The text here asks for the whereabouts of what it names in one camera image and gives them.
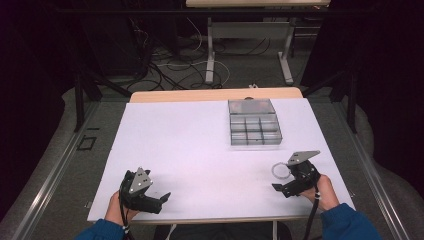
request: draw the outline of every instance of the blue jacket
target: blue jacket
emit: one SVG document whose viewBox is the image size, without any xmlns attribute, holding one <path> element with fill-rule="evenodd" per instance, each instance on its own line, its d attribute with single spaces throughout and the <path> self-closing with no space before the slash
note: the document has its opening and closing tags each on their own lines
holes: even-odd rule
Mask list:
<svg viewBox="0 0 424 240">
<path fill-rule="evenodd" d="M 368 218 L 346 203 L 321 213 L 322 236 L 324 240 L 333 239 L 381 239 Z M 121 240 L 124 230 L 121 226 L 100 219 L 92 227 L 81 232 L 76 240 Z"/>
</svg>

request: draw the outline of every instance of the desk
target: desk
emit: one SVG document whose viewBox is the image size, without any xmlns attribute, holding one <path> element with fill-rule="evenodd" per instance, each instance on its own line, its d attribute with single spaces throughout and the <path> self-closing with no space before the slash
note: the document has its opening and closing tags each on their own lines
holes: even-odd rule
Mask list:
<svg viewBox="0 0 424 240">
<path fill-rule="evenodd" d="M 330 0 L 187 0 L 187 7 L 222 8 L 222 7 L 295 7 L 326 6 Z M 215 52 L 214 38 L 276 38 L 285 39 L 283 52 L 278 52 L 281 69 L 287 85 L 293 85 L 293 77 L 287 62 L 287 55 L 293 39 L 296 19 L 289 22 L 212 22 L 208 18 L 208 63 L 206 66 L 207 83 L 213 82 Z"/>
<path fill-rule="evenodd" d="M 341 202 L 353 203 L 307 99 L 296 88 L 139 92 L 127 104 L 88 221 L 104 217 L 127 170 L 151 170 L 147 195 L 171 196 L 143 224 L 270 221 L 307 217 L 312 204 L 285 198 L 271 168 L 295 151 L 320 150 L 311 162 L 329 175 Z M 281 145 L 259 151 L 230 146 L 227 99 L 271 98 Z"/>
</svg>

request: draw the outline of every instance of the human hand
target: human hand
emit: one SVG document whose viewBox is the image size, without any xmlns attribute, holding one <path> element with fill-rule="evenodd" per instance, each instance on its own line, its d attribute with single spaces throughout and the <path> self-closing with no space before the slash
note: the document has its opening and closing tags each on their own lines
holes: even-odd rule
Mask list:
<svg viewBox="0 0 424 240">
<path fill-rule="evenodd" d="M 339 203 L 339 199 L 334 192 L 333 185 L 331 184 L 331 180 L 327 175 L 321 174 L 321 177 L 318 180 L 318 190 L 321 194 L 321 199 L 318 204 L 318 208 L 322 211 L 330 210 L 334 207 L 337 207 Z M 308 198 L 311 202 L 315 201 L 315 188 L 311 188 L 305 190 L 300 193 L 300 195 Z"/>
<path fill-rule="evenodd" d="M 139 211 L 124 207 L 124 215 L 127 216 L 128 223 L 137 215 Z M 105 220 L 124 226 L 122 221 L 121 209 L 119 206 L 119 191 L 115 192 L 110 198 L 109 206 L 105 215 Z"/>
</svg>

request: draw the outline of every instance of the silver bracket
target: silver bracket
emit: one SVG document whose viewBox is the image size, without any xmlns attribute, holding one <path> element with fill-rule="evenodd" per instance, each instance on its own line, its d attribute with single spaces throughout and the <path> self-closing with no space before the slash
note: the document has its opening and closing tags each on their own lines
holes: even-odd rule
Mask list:
<svg viewBox="0 0 424 240">
<path fill-rule="evenodd" d="M 319 153 L 320 153 L 320 151 L 318 151 L 318 150 L 295 152 L 295 153 L 293 153 L 293 155 L 290 157 L 289 161 L 287 162 L 287 166 L 293 166 L 293 165 L 300 164 L 300 163 L 308 160 L 309 158 L 318 155 Z"/>
<path fill-rule="evenodd" d="M 153 181 L 150 179 L 149 175 L 147 175 L 147 173 L 141 167 L 139 167 L 131 184 L 130 193 L 138 192 L 152 184 Z"/>
</svg>

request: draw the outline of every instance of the black curtain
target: black curtain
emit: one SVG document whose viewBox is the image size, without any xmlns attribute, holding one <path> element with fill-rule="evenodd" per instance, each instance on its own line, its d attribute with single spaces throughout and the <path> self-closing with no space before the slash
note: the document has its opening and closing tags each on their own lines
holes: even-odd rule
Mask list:
<svg viewBox="0 0 424 240">
<path fill-rule="evenodd" d="M 330 8 L 367 8 L 374 2 L 333 0 Z M 383 1 L 376 26 L 327 19 L 319 33 L 302 85 L 312 86 L 345 66 L 355 44 L 368 45 L 360 58 L 358 104 L 374 133 L 375 160 L 406 179 L 424 197 L 421 160 L 424 135 L 424 2 Z"/>
<path fill-rule="evenodd" d="M 69 58 L 37 1 L 0 4 L 0 218 L 37 166 L 73 87 Z"/>
</svg>

